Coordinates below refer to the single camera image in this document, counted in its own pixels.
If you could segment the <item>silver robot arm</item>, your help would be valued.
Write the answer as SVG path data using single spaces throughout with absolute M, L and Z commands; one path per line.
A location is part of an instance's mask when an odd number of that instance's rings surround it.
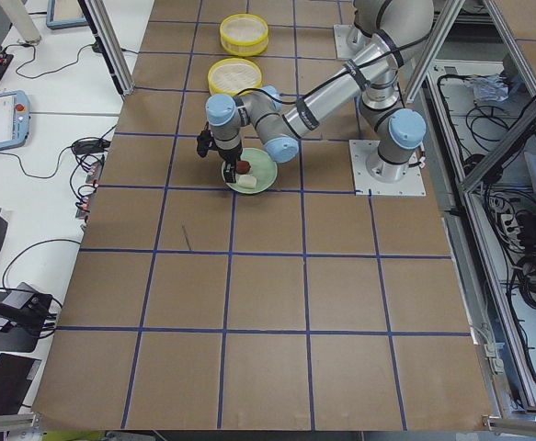
M 368 156 L 369 174 L 394 183 L 402 179 L 413 151 L 423 142 L 427 124 L 400 100 L 398 71 L 428 39 L 434 18 L 430 1 L 356 1 L 353 29 L 359 35 L 357 52 L 341 70 L 299 97 L 282 113 L 272 86 L 242 96 L 216 94 L 205 106 L 207 123 L 197 138 L 197 153 L 217 152 L 223 160 L 225 182 L 235 180 L 242 158 L 240 130 L 252 126 L 271 160 L 282 164 L 299 152 L 299 141 L 349 101 L 380 141 Z

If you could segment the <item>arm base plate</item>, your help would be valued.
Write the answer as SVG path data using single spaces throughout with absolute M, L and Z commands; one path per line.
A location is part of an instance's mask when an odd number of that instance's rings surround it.
M 379 141 L 350 140 L 354 191 L 359 196 L 417 197 L 427 195 L 416 152 L 405 164 L 388 164 L 378 152 Z
M 366 37 L 354 25 L 335 24 L 333 26 L 334 40 L 336 46 L 336 58 L 338 60 L 347 60 L 361 51 L 369 37 Z

